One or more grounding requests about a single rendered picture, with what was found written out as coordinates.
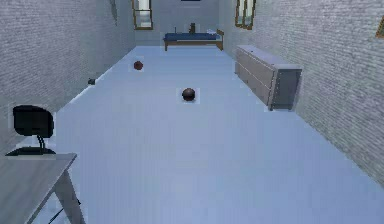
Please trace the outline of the framed wall picture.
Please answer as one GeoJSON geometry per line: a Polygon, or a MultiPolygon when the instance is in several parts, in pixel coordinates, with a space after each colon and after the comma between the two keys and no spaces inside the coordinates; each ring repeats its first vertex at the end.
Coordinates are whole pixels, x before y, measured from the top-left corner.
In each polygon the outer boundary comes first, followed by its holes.
{"type": "Polygon", "coordinates": [[[384,38],[384,16],[382,16],[382,18],[381,18],[381,21],[378,25],[375,37],[376,38],[384,38]]]}

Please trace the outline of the wooden framed window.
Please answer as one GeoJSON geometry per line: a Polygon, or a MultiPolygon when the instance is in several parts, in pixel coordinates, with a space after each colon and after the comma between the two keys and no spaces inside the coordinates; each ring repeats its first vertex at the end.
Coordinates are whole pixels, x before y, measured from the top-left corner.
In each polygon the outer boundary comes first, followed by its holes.
{"type": "Polygon", "coordinates": [[[152,30],[151,0],[132,0],[133,21],[136,30],[152,30]]]}
{"type": "Polygon", "coordinates": [[[256,0],[236,0],[235,26],[251,30],[255,16],[256,0]]]}

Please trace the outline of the blue bed with wooden frame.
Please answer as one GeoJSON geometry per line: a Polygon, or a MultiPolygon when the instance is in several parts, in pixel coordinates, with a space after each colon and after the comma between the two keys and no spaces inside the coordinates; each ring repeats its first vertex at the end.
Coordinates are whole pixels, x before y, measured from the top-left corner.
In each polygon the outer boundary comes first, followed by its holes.
{"type": "Polygon", "coordinates": [[[164,50],[169,46],[204,46],[215,45],[219,50],[224,50],[224,32],[217,29],[217,34],[205,33],[166,33],[164,41],[164,50]]]}

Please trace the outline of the black office chair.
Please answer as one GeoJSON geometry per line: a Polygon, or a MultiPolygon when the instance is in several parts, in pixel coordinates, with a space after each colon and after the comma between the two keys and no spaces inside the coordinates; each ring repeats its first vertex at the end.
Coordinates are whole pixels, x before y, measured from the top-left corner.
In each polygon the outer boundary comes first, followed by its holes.
{"type": "Polygon", "coordinates": [[[46,109],[34,105],[18,105],[12,110],[14,130],[22,136],[36,136],[38,146],[25,146],[7,153],[7,156],[54,154],[44,142],[51,138],[54,130],[53,115],[46,109]]]}

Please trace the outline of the dark red basketball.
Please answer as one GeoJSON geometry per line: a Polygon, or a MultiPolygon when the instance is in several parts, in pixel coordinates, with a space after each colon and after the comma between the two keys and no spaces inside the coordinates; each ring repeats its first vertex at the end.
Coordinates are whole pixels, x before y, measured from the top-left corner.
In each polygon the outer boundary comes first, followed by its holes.
{"type": "Polygon", "coordinates": [[[196,97],[195,90],[192,88],[186,88],[182,92],[182,98],[184,101],[193,101],[196,97]]]}

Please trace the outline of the grey desk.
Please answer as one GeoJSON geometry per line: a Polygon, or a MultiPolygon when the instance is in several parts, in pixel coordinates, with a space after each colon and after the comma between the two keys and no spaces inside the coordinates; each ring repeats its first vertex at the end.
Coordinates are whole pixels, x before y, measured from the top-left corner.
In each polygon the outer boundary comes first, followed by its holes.
{"type": "Polygon", "coordinates": [[[68,172],[76,157],[1,156],[0,224],[32,224],[52,193],[71,224],[86,224],[68,172]]]}

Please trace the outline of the grey chest of drawers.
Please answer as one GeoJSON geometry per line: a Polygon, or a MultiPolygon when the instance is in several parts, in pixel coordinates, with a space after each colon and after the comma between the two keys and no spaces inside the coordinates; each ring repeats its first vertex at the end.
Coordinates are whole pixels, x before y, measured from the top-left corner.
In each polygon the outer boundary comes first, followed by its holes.
{"type": "Polygon", "coordinates": [[[235,73],[267,106],[292,110],[302,68],[252,45],[237,45],[235,73]]]}

